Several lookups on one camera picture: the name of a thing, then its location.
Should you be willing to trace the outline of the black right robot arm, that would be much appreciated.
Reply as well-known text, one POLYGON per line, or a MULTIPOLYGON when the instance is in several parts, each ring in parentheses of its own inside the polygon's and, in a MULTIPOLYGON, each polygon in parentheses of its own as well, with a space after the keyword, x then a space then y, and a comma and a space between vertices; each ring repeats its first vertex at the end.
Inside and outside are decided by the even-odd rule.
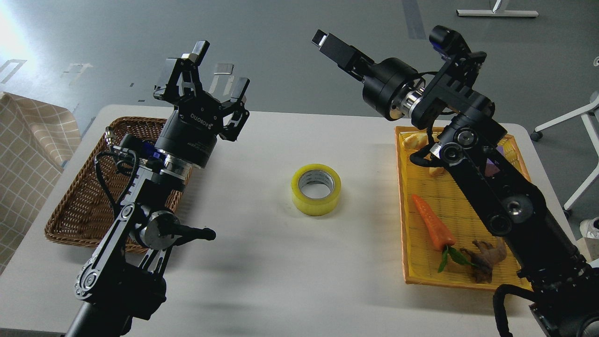
POLYGON ((411 156, 423 167, 444 167, 488 232, 503 237, 531 290, 501 285, 493 296, 497 330, 509 337, 505 296, 531 301, 548 337, 598 335, 598 269, 590 266, 548 210, 541 190, 497 149, 507 131, 494 121, 494 103, 473 89, 486 53, 473 52, 462 34, 438 25, 429 41, 444 61, 425 83, 402 60, 376 63, 332 33, 312 39, 321 53, 362 82, 362 98, 388 121, 409 117, 428 144, 411 156))

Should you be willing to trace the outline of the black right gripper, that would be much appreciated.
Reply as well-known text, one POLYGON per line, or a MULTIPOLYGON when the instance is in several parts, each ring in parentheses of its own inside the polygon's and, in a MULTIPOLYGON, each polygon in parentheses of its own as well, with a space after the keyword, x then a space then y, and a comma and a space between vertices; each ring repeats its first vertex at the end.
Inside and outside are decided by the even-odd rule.
POLYGON ((362 82, 362 99, 388 121, 396 121, 407 112, 403 104, 413 90, 424 87, 423 75, 398 58, 376 63, 332 33, 317 30, 312 43, 344 71, 362 82))

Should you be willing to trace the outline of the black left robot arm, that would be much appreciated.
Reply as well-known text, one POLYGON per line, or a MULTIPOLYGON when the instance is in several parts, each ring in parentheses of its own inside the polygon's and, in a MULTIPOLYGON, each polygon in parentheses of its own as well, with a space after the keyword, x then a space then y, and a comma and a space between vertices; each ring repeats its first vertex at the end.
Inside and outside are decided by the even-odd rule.
POLYGON ((149 320, 166 301, 163 277, 173 247, 196 239, 214 240, 210 228, 183 225, 167 207, 171 192, 183 191, 192 167, 204 168, 218 138, 236 141, 249 111, 240 78, 227 102, 203 89, 199 66, 210 43, 166 59, 154 98, 173 105, 155 143, 126 136, 95 156, 111 156, 132 168, 124 192, 110 197, 114 221, 77 275, 73 292, 82 306, 68 337, 120 337, 134 318, 149 320))

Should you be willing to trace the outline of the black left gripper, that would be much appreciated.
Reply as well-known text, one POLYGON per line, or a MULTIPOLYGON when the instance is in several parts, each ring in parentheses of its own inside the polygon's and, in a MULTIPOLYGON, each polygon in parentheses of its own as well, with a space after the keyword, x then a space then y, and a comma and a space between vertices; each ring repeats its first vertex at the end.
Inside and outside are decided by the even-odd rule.
POLYGON ((174 111, 163 126, 155 143, 159 149, 171 156, 204 168, 217 143, 214 124, 216 113, 221 117, 231 116, 222 126, 219 137, 234 142, 249 118, 243 100, 250 79, 240 77, 230 94, 222 103, 203 91, 199 66, 208 51, 208 41, 197 41, 190 53, 179 58, 167 58, 153 89, 154 99, 168 102, 174 111))

